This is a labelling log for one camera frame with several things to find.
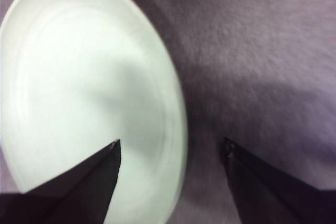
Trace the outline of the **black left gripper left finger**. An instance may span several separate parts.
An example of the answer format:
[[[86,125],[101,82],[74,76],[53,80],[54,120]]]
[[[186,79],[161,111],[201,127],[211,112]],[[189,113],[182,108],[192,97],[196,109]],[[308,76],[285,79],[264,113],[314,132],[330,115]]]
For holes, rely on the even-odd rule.
[[[120,165],[116,140],[26,193],[3,193],[1,223],[104,223]]]

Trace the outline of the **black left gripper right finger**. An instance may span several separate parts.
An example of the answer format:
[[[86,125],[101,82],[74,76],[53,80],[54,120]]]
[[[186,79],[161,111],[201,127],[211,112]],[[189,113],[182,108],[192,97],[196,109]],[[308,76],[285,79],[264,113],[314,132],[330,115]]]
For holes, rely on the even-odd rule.
[[[242,223],[335,223],[335,190],[313,187],[228,138],[222,164]]]

